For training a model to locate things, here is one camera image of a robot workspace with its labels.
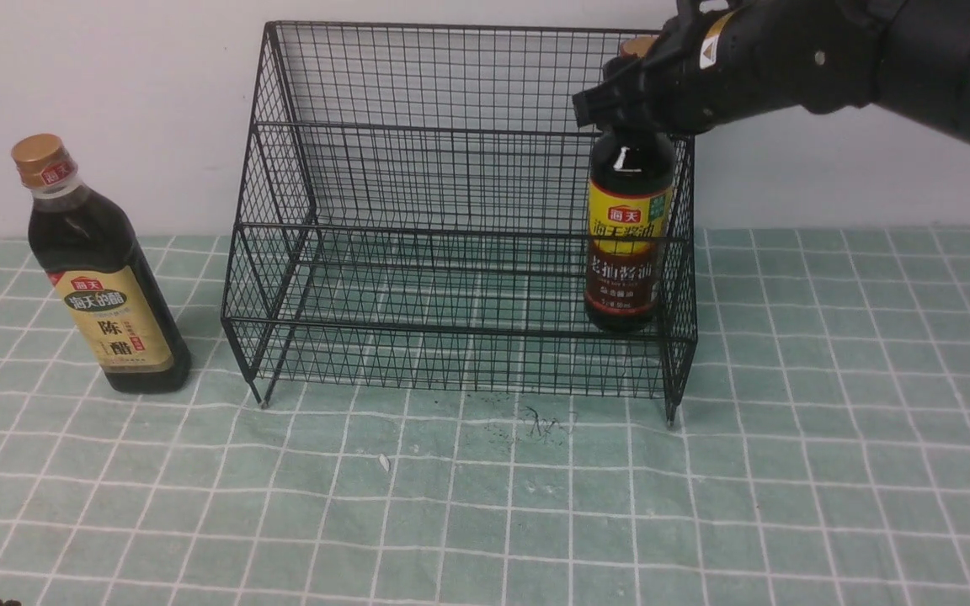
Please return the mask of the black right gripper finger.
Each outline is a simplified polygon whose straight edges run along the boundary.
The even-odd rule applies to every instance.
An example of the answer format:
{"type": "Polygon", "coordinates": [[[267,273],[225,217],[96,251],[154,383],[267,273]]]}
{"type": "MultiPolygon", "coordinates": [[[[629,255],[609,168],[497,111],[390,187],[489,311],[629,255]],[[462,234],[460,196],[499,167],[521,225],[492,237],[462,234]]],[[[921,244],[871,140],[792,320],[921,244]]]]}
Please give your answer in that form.
{"type": "Polygon", "coordinates": [[[613,57],[606,61],[600,84],[575,93],[571,99],[578,126],[653,130],[647,66],[644,57],[613,57]]]}

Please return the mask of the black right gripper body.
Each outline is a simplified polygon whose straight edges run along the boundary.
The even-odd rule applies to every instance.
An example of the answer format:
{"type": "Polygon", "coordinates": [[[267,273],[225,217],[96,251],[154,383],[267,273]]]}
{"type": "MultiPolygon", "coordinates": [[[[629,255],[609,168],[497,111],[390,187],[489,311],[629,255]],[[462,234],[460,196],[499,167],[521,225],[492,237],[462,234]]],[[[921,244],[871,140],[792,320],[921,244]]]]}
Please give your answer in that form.
{"type": "Polygon", "coordinates": [[[680,1],[642,59],[640,115],[670,133],[792,107],[834,114],[874,99],[881,20],[865,1],[680,1]]]}

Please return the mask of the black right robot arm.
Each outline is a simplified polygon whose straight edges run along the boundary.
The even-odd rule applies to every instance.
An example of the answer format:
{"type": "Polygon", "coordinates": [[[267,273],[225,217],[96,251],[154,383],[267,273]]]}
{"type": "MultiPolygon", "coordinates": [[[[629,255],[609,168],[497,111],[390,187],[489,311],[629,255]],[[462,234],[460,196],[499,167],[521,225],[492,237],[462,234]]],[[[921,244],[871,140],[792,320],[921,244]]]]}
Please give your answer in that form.
{"type": "Polygon", "coordinates": [[[650,49],[576,93],[578,125],[697,135],[792,107],[878,106],[970,145],[970,1],[680,1],[650,49]]]}

